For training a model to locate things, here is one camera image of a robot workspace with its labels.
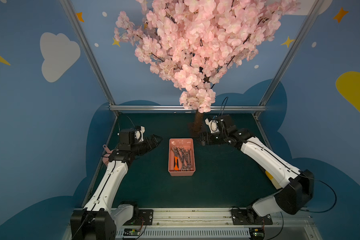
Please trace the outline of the pink plastic storage box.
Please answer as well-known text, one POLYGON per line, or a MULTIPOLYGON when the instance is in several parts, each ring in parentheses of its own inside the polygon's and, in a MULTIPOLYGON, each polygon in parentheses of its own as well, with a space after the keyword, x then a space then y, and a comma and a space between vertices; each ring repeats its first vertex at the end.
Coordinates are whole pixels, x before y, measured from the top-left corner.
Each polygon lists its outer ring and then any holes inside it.
POLYGON ((168 172, 170 175, 172 177, 190 177, 195 171, 193 139, 170 139, 168 160, 168 172))

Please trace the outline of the orange handled adjustable wrench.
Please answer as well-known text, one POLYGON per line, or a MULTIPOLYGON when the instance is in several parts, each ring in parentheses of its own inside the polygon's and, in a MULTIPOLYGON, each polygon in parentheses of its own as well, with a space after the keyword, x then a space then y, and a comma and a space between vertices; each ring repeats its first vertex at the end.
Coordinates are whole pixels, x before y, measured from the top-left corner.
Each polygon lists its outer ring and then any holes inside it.
POLYGON ((175 171, 179 171, 180 168, 179 168, 179 157, 178 157, 178 148, 177 147, 173 147, 173 152, 174 152, 174 170, 175 171))

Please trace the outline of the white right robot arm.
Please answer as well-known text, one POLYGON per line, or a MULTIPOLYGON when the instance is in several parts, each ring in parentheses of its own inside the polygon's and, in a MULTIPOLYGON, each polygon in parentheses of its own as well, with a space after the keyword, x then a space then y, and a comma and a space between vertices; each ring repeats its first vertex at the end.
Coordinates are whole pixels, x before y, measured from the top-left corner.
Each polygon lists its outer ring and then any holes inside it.
POLYGON ((259 199, 247 207, 252 218, 265 217, 277 212, 295 215, 314 196, 314 175, 309 170, 301 171, 292 166, 247 129, 231 133, 217 131, 201 134, 203 145, 229 144, 257 162, 280 189, 277 193, 259 199))

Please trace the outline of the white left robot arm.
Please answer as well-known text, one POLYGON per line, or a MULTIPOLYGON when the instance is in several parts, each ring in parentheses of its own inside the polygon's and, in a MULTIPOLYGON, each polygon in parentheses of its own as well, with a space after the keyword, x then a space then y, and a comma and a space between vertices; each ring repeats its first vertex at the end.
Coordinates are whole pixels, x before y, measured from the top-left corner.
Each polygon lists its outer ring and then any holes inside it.
POLYGON ((120 184, 137 156, 156 148, 163 138, 157 135, 143 137, 142 130, 121 132, 119 143, 107 156, 107 170, 93 196, 82 210, 71 216, 73 240, 114 240, 117 228, 131 220, 136 207, 122 204, 114 212, 112 204, 120 184))

